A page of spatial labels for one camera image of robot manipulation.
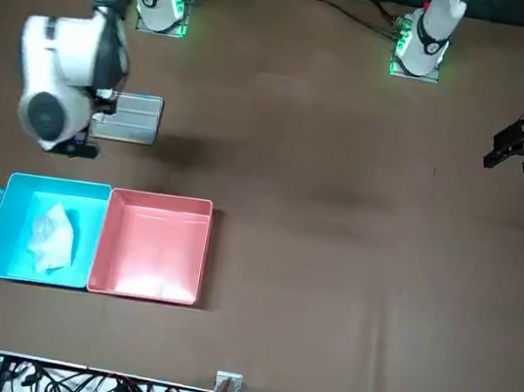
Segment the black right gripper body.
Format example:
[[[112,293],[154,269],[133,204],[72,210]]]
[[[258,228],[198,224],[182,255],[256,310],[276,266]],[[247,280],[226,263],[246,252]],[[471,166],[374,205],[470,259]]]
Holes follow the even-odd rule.
[[[63,155],[70,158],[96,159],[99,156],[100,149],[96,143],[88,141],[78,142],[74,139],[57,143],[49,149],[49,153]]]

